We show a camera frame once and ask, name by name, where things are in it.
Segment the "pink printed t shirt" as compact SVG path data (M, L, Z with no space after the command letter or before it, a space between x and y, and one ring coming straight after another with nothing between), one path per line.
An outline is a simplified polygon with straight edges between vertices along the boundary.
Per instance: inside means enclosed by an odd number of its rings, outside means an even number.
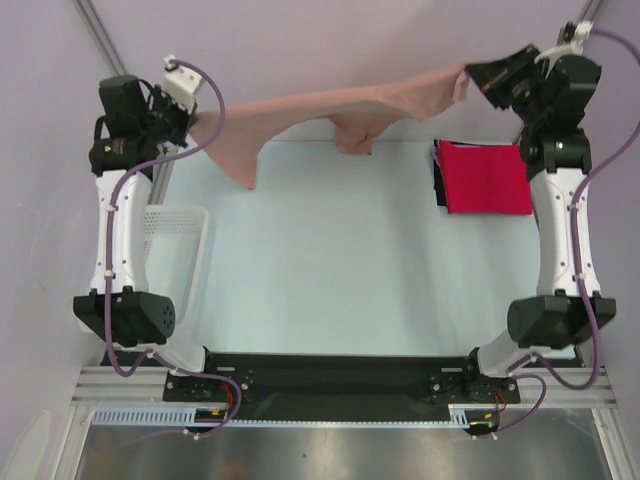
M258 156L274 137L312 120L334 125L337 150L369 155L374 141L400 120L428 121L466 99L470 77L462 65L391 84L326 90L201 112L189 134L231 180L253 190Z

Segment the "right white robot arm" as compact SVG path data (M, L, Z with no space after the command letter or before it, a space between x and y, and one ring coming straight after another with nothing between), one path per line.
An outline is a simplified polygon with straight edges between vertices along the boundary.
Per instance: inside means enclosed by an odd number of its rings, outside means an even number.
M484 401L497 378L544 354L593 339L616 314L592 265L588 184L590 142L581 128L602 68L579 53L549 59L535 46L465 71L490 104L523 122L519 143L537 219L536 294L513 301L506 330L473 351L477 367L461 376L463 393Z

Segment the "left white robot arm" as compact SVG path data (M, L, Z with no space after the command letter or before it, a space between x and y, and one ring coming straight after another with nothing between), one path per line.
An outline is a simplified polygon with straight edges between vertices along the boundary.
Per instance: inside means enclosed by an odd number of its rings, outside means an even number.
M186 151L202 83L201 75L179 67L159 85L134 75L99 84L103 113L89 151L99 239L89 291L74 297L72 308L124 377L166 344L177 324L172 300L149 290L144 219L155 168Z

